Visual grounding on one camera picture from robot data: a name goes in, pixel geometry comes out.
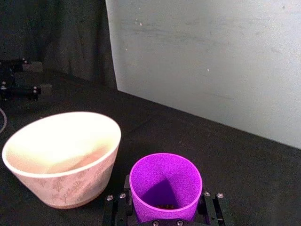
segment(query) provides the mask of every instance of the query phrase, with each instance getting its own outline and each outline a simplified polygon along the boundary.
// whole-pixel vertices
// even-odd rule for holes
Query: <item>bolt head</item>
[[[218,194],[216,194],[216,196],[217,196],[218,198],[222,199],[222,198],[224,197],[224,194],[223,194],[223,193],[218,193]]]
[[[119,198],[120,198],[120,199],[124,199],[126,196],[127,196],[127,195],[126,195],[125,193],[121,193],[120,196],[119,196]]]
[[[159,226],[159,222],[155,220],[154,222],[152,222],[152,226]]]
[[[177,221],[177,225],[178,225],[178,226],[183,226],[183,224],[184,224],[183,221],[181,221],[181,220],[178,220],[178,221]]]
[[[204,192],[204,195],[207,197],[211,196],[210,192]]]
[[[114,198],[113,195],[110,194],[107,196],[107,201],[111,201],[113,198]]]

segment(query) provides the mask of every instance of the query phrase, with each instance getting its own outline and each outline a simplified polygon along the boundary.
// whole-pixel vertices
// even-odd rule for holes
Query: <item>ceramic bowl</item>
[[[75,208],[107,186],[120,138],[118,124],[105,115],[62,113],[17,131],[4,145],[2,159],[42,202]]]

